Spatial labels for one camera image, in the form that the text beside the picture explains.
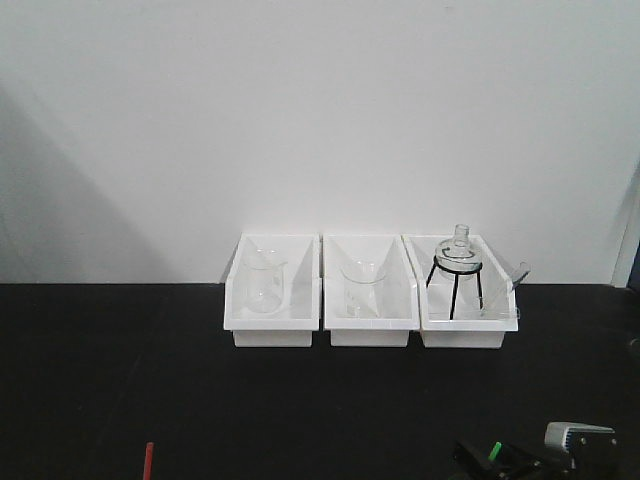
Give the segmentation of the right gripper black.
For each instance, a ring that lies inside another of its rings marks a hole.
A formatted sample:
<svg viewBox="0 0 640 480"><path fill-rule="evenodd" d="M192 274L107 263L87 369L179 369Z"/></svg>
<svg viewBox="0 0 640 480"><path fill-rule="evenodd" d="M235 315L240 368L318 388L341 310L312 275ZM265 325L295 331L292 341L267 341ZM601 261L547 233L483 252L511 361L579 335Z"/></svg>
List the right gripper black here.
<svg viewBox="0 0 640 480"><path fill-rule="evenodd" d="M491 463L470 443L454 443L452 457L464 479L615 479L616 435L606 443L593 442L572 453L547 447L550 454L537 457L508 443L502 443L497 459Z"/></svg>

